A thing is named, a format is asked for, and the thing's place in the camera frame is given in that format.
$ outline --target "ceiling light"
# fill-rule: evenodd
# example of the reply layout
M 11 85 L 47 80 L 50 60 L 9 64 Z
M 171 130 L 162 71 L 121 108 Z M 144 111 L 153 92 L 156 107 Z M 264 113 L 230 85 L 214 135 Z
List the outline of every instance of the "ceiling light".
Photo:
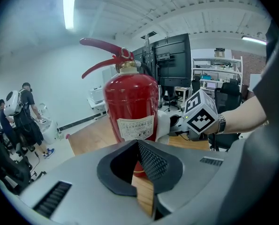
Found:
M 75 0 L 63 0 L 63 14 L 66 29 L 74 28 L 74 5 Z
M 266 42 L 260 39 L 252 38 L 252 37 L 247 37 L 247 36 L 242 36 L 242 40 L 247 40 L 255 43 L 260 43 L 263 45 L 266 45 Z

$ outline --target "black chair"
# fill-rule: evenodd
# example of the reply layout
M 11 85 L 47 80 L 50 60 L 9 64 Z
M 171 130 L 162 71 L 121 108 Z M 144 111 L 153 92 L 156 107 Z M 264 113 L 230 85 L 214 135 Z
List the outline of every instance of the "black chair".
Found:
M 218 113 L 234 110 L 241 105 L 242 95 L 239 87 L 235 83 L 225 82 L 221 88 L 214 91 L 215 105 Z M 211 134 L 209 143 L 211 149 L 219 151 L 219 148 L 230 149 L 232 143 L 239 139 L 240 134 Z
M 21 161 L 13 161 L 5 146 L 0 142 L 0 180 L 6 185 L 9 191 L 19 195 L 31 182 L 32 165 L 29 163 L 28 158 L 20 150 L 20 144 L 16 147 L 16 152 L 21 154 Z M 38 176 L 40 178 L 46 172 L 41 172 Z M 17 185 L 13 187 L 6 177 L 9 177 Z
M 195 92 L 197 92 L 200 89 L 200 87 L 201 87 L 200 79 L 201 79 L 200 76 L 195 75 L 194 80 L 191 81 L 193 94 Z
M 180 106 L 178 105 L 179 97 L 177 96 L 177 94 L 175 92 L 175 87 L 162 86 L 162 95 L 161 96 L 165 101 L 168 101 L 168 103 L 164 103 L 164 105 L 168 106 L 168 111 L 170 111 L 171 106 L 180 109 Z

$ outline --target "desk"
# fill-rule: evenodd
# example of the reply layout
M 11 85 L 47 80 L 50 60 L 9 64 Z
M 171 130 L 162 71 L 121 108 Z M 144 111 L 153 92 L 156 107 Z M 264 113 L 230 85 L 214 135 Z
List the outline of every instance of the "desk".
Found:
M 103 117 L 69 137 L 75 155 L 94 151 L 117 143 L 108 117 Z M 208 141 L 185 141 L 180 136 L 170 137 L 169 145 L 209 151 Z M 137 200 L 147 214 L 151 215 L 153 206 L 153 184 L 145 178 L 133 176 L 132 185 L 137 188 Z
M 94 101 L 91 100 L 90 97 L 87 98 L 87 101 L 89 103 L 89 106 L 94 109 L 94 108 L 97 108 L 97 107 L 100 107 L 100 106 L 103 106 L 105 108 L 105 101 L 102 100 L 101 102 L 99 103 L 95 103 Z M 106 114 L 103 114 L 103 111 L 100 111 L 100 116 L 98 118 L 101 118 L 103 116 L 105 116 Z
M 189 91 L 190 88 L 183 88 L 183 87 L 175 87 L 175 91 L 181 91 L 183 92 L 183 100 L 182 100 L 182 104 L 185 104 L 185 95 L 186 95 L 186 91 Z

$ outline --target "black sleeve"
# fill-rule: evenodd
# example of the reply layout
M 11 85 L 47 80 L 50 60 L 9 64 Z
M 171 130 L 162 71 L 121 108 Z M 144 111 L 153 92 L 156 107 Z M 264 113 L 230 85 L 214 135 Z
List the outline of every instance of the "black sleeve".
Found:
M 32 95 L 31 92 L 28 92 L 28 93 L 27 93 L 27 99 L 28 99 L 29 105 L 34 105 L 34 104 L 35 104 L 34 98 L 33 98 L 33 95 Z

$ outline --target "red fire extinguisher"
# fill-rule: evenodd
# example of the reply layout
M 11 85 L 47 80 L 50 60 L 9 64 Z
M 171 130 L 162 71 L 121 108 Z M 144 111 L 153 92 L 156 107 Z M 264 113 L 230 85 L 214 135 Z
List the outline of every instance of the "red fire extinguisher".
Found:
M 137 68 L 141 62 L 127 48 L 92 39 L 82 38 L 80 44 L 98 47 L 113 53 L 113 58 L 100 62 L 83 75 L 115 64 L 119 75 L 104 86 L 104 99 L 112 129 L 117 142 L 133 139 L 155 141 L 157 130 L 158 84 L 146 74 L 139 74 Z M 139 162 L 134 169 L 135 176 L 145 176 Z

